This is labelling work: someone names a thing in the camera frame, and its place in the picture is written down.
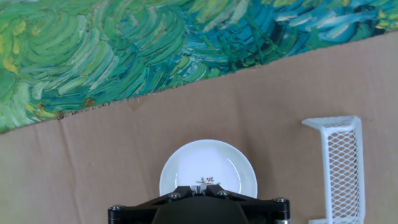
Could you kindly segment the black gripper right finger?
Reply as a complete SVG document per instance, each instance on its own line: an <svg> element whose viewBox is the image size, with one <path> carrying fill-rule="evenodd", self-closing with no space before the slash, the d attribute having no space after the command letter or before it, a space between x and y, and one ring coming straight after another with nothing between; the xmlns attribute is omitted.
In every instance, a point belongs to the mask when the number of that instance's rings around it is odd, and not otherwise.
<svg viewBox="0 0 398 224"><path fill-rule="evenodd" d="M205 184L198 186L198 195L237 203L239 215L248 223L290 223L290 200L285 197L261 200L225 190L220 185Z"/></svg>

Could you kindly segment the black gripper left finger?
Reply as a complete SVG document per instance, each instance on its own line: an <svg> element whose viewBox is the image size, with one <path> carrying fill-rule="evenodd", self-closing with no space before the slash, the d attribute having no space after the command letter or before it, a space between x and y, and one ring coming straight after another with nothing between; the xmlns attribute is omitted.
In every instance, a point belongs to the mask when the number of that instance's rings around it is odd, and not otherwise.
<svg viewBox="0 0 398 224"><path fill-rule="evenodd" d="M173 192L161 195L136 206L113 205L108 208L108 224L134 223L142 219L153 219L163 205L198 195L198 185L179 186Z"/></svg>

